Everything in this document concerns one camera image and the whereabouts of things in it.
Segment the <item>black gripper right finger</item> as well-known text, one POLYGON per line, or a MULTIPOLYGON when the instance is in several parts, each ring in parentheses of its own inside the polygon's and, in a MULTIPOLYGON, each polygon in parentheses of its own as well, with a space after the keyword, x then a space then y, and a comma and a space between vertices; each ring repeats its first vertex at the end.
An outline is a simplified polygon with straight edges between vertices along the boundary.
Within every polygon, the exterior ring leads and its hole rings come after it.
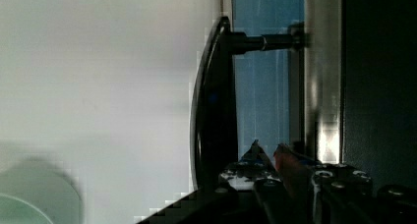
POLYGON ((273 157, 284 187, 305 212, 306 224, 373 224, 373 181, 366 172, 321 163, 284 143, 273 157))

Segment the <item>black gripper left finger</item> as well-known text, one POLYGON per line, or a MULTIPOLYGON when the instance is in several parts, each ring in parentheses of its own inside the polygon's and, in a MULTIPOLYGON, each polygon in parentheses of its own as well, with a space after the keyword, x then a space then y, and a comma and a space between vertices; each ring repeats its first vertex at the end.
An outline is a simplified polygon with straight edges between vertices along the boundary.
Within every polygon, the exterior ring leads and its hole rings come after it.
POLYGON ((237 162, 228 164, 218 175, 220 184, 234 190, 251 190, 260 180, 279 182, 280 178, 258 140, 253 141, 237 162))

